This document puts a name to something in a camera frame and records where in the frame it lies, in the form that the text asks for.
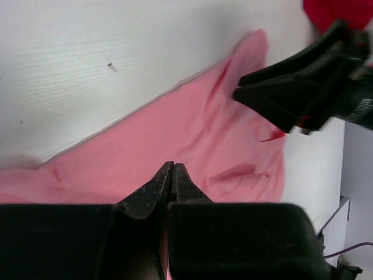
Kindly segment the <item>pink t-shirt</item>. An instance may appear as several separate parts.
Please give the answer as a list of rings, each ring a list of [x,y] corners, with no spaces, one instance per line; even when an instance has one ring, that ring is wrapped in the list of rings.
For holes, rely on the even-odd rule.
[[[267,50],[257,30],[201,76],[38,169],[2,171],[1,205],[116,204],[166,162],[183,164],[210,201],[279,201],[285,135],[232,97]]]

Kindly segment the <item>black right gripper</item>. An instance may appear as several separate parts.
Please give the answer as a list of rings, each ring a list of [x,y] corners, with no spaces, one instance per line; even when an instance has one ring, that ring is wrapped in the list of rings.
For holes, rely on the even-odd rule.
[[[308,66],[337,42],[347,73],[344,65]],[[242,76],[233,98],[286,133],[319,131],[331,118],[372,130],[371,47],[368,31],[338,19],[304,50]]]

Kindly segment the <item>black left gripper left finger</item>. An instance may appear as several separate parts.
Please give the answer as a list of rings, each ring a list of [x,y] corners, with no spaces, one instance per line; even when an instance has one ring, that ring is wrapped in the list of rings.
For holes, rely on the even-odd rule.
[[[173,162],[116,204],[2,204],[2,279],[165,279]]]

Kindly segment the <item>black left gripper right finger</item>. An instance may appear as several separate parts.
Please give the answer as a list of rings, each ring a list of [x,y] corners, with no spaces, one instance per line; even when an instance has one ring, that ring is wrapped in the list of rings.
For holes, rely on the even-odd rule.
[[[329,279],[318,239],[302,208],[283,203],[217,203],[173,170],[167,210],[172,279]]]

